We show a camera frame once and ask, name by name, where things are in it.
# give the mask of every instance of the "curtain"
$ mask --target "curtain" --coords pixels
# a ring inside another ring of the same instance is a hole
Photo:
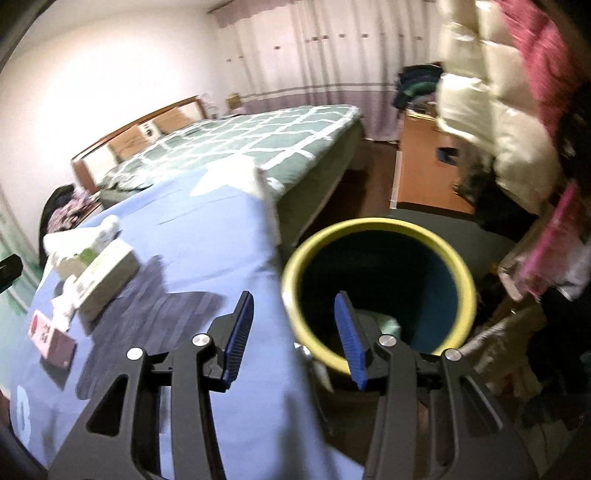
[[[0,192],[0,260],[11,254],[21,257],[23,269],[12,287],[0,294],[0,386],[3,389],[9,386],[15,348],[28,327],[25,317],[41,280],[41,270],[38,257],[13,220]]]
[[[402,67],[438,59],[432,1],[235,0],[214,15],[226,78],[249,113],[349,103],[373,140],[395,138]]]

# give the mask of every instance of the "green plaid bedsheet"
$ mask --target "green plaid bedsheet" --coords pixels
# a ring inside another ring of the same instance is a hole
[[[323,105],[200,121],[159,138],[113,168],[99,187],[144,190],[211,161],[242,154],[265,170],[277,201],[360,117],[361,111],[352,105]]]

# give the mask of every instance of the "yellow bin rim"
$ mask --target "yellow bin rim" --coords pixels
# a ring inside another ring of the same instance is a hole
[[[433,354],[441,355],[447,348],[462,346],[470,333],[476,314],[476,289],[468,267],[452,246],[440,236],[413,223],[391,218],[359,218],[336,223],[315,233],[297,248],[288,260],[281,279],[283,303],[297,341],[305,345],[312,355],[327,367],[343,375],[350,375],[347,360],[327,348],[312,333],[300,310],[298,298],[302,274],[322,248],[350,233],[368,230],[402,233],[420,241],[439,255],[456,285],[457,313],[450,332]]]

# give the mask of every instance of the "white puffer jacket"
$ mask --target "white puffer jacket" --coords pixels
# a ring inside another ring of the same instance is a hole
[[[539,214],[561,170],[501,9],[490,0],[438,2],[439,127],[494,155],[498,185]]]

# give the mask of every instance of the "wooden cabinet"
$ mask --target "wooden cabinet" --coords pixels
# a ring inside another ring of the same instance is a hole
[[[437,159],[438,147],[452,139],[430,119],[406,115],[397,152],[391,208],[445,214],[473,213],[472,206],[453,192],[457,167]]]

